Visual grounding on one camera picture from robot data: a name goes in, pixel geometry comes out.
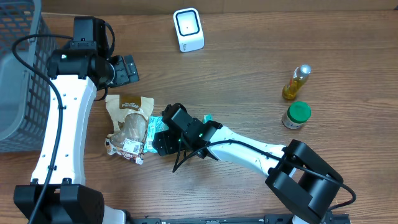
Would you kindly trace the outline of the teal white packet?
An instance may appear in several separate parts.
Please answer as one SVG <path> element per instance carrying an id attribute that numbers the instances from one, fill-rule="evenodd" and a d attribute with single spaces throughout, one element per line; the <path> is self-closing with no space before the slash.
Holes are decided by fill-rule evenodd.
<path id="1" fill-rule="evenodd" d="M 151 116 L 147 127 L 146 143 L 144 145 L 144 153 L 157 153 L 157 150 L 152 146 L 155 134 L 168 130 L 168 126 L 163 123 L 161 116 Z"/>

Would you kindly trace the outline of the teal white carton pack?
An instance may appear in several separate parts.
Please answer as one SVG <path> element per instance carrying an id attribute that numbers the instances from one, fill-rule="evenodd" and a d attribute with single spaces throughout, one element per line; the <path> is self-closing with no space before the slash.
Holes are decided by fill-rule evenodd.
<path id="1" fill-rule="evenodd" d="M 208 121 L 212 121 L 213 120 L 213 118 L 212 118 L 212 115 L 211 114 L 206 114 L 206 115 L 204 115 L 204 117 L 203 117 L 203 123 L 205 124 L 205 123 L 207 123 Z"/>

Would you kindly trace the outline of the brown Pantree snack pouch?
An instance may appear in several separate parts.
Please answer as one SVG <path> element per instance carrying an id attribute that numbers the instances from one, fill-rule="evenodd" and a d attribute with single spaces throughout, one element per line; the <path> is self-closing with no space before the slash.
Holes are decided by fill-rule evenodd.
<path id="1" fill-rule="evenodd" d="M 114 131 L 107 135 L 107 153 L 119 155 L 135 164 L 144 163 L 147 128 L 154 109 L 154 99 L 144 96 L 108 95 L 106 109 Z"/>

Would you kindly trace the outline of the green white round jar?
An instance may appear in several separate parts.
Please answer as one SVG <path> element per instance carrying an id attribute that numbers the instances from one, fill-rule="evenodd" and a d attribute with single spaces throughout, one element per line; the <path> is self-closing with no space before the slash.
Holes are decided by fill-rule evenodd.
<path id="1" fill-rule="evenodd" d="M 285 127 L 299 129 L 310 119 L 311 115 L 312 109 L 307 103 L 296 101 L 289 106 L 281 120 Z"/>

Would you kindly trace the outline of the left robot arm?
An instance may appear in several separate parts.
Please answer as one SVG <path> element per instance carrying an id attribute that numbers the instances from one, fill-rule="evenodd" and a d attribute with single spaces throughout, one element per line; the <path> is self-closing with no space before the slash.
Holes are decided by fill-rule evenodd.
<path id="1" fill-rule="evenodd" d="M 14 203 L 29 223 L 128 223 L 130 214 L 106 206 L 85 184 L 88 118 L 99 90 L 139 80 L 131 55 L 113 53 L 115 36 L 102 19 L 74 19 L 73 35 L 47 60 L 43 79 L 51 100 L 40 158 L 30 183 L 17 185 Z"/>

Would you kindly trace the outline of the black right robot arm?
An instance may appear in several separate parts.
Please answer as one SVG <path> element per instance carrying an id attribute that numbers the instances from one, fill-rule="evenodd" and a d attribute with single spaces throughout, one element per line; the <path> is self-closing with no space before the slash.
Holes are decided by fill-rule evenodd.
<path id="1" fill-rule="evenodd" d="M 173 170 L 193 156 L 239 164 L 263 175 L 277 198 L 304 222 L 321 223 L 343 183 L 304 142 L 284 146 L 256 141 L 216 121 L 203 123 L 180 103 L 163 110 L 162 122 L 167 128 L 154 135 L 152 146 L 160 156 L 177 154 Z"/>

